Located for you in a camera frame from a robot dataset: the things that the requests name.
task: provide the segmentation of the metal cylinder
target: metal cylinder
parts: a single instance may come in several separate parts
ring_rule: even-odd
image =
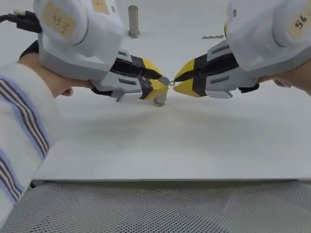
[[[155,103],[155,105],[158,106],[158,107],[163,107],[163,106],[165,106],[166,103],[167,103],[167,98],[166,98],[166,96],[167,96],[167,92],[166,92],[165,94],[163,94],[163,95],[160,95],[160,96],[155,97],[155,98],[154,98],[154,103]]]
[[[158,80],[159,80],[159,82],[163,83],[166,86],[171,85],[170,84],[171,82],[170,82],[170,80],[167,77],[161,77]],[[158,107],[165,106],[166,103],[167,103],[167,92],[165,92],[162,95],[159,95],[159,96],[155,97],[154,98],[154,103]]]
[[[137,6],[129,6],[128,19],[129,19],[129,31],[128,31],[129,37],[138,38],[140,35],[140,32],[138,29],[138,7]]]

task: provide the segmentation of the perforated metal surface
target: perforated metal surface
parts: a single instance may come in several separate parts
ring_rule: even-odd
[[[311,188],[214,189],[48,183],[27,193],[0,233],[311,233]]]

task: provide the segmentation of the small metal ring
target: small metal ring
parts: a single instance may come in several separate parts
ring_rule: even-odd
[[[170,86],[175,86],[175,81],[170,81],[169,85]]]
[[[158,101],[156,101],[156,98],[154,98],[154,103],[157,107],[164,107],[167,104],[167,99],[165,99],[164,103],[158,103]]]
[[[138,38],[138,37],[140,36],[140,31],[138,31],[137,35],[132,35],[132,34],[130,33],[130,31],[128,31],[128,36],[129,36],[130,38]]]

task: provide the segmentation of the human hand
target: human hand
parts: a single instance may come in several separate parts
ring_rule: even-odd
[[[259,83],[273,80],[281,87],[294,86],[305,91],[311,96],[311,60],[296,69],[272,76],[265,76],[259,79]]]
[[[73,94],[72,87],[75,86],[86,88],[93,87],[90,81],[65,78],[45,69],[40,64],[39,55],[37,53],[26,54],[18,63],[28,66],[36,72],[47,84],[55,98],[59,95],[71,96]]]

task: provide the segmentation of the striped sleeve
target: striped sleeve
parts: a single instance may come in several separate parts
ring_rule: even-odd
[[[0,228],[59,138],[55,99],[22,64],[0,67]]]

